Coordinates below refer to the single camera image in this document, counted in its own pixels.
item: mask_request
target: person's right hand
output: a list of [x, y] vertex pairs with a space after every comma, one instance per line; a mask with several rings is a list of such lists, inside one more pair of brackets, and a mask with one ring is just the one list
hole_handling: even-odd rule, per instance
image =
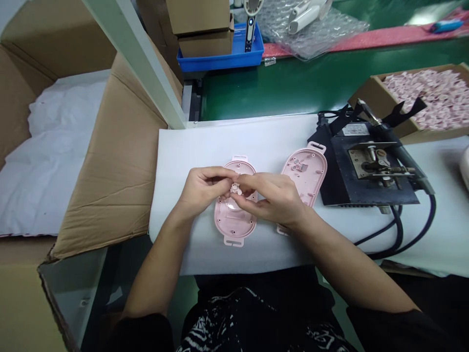
[[[308, 208], [301, 201], [295, 183], [287, 175], [257, 173], [239, 175], [233, 179], [243, 191], [243, 195], [231, 193], [238, 206], [254, 216], [279, 223], [290, 229], [307, 218]], [[258, 191], [265, 199], [257, 203], [246, 199]]]

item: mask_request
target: pink plastic shell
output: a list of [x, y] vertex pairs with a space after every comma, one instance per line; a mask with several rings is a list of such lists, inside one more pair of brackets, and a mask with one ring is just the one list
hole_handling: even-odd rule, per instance
[[[231, 162], [225, 168], [234, 170], [239, 174], [254, 175], [254, 167], [248, 163], [244, 155], [233, 156]], [[249, 196], [250, 200], [257, 202], [257, 192]], [[215, 205], [215, 225], [224, 236], [227, 246], [242, 247], [244, 239], [248, 237], [256, 227], [256, 217], [240, 209], [232, 198], [226, 201], [217, 199]]]
[[[288, 158], [282, 174], [288, 175], [297, 187], [299, 197], [309, 207], [313, 207], [324, 176], [327, 172], [326, 147], [309, 142], [306, 148], [299, 149]], [[277, 232], [288, 236], [290, 231], [277, 225]]]

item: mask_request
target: person's left hand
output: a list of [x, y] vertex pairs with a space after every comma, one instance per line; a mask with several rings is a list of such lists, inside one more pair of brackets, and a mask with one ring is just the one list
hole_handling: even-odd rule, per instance
[[185, 217], [200, 215], [217, 197], [229, 197], [236, 176], [238, 173], [222, 166], [191, 169], [175, 208]]

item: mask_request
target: bubble wrap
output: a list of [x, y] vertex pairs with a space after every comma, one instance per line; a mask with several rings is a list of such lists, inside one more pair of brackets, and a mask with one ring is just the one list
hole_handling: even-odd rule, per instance
[[[343, 14], [335, 8], [322, 20], [313, 21], [297, 34], [288, 34], [288, 18], [299, 0], [268, 0], [256, 16], [262, 36], [277, 43], [300, 60], [309, 61], [335, 46], [340, 41], [366, 32], [367, 22]], [[236, 16], [238, 22], [246, 22], [246, 13]]]

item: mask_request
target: brown cardboard box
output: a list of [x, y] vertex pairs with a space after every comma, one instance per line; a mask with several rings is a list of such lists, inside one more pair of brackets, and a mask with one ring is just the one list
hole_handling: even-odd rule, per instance
[[235, 21], [231, 15], [228, 30], [179, 38], [179, 47], [186, 58], [230, 55], [234, 34]]
[[[415, 70], [407, 70], [406, 72], [415, 73], [425, 69], [433, 69], [437, 72], [450, 69], [454, 72], [459, 72], [460, 78], [464, 79], [469, 86], [469, 67], [465, 63], [459, 65], [449, 64], [419, 68]], [[358, 88], [348, 102], [351, 106], [355, 107], [357, 99], [361, 98], [370, 106], [378, 118], [385, 118], [400, 102], [397, 101], [396, 98], [394, 98], [387, 90], [383, 81], [387, 76], [400, 74], [402, 72], [404, 71], [371, 76], [360, 88]], [[419, 129], [419, 126], [414, 121], [407, 120], [396, 127], [394, 132], [404, 144], [413, 144], [461, 137], [469, 134], [469, 127], [448, 131], [426, 131]]]
[[182, 71], [177, 61], [179, 43], [172, 32], [166, 0], [137, 0], [137, 6], [148, 36], [163, 55], [179, 82], [182, 83]]
[[182, 34], [228, 29], [228, 0], [166, 0], [172, 32]]
[[[27, 1], [0, 44], [0, 168], [30, 137], [29, 104], [57, 78], [109, 68], [115, 50], [80, 0]], [[182, 86], [155, 52], [178, 98]], [[78, 351], [43, 275], [55, 262], [147, 233], [161, 113], [115, 56], [58, 237], [0, 239], [0, 351]]]

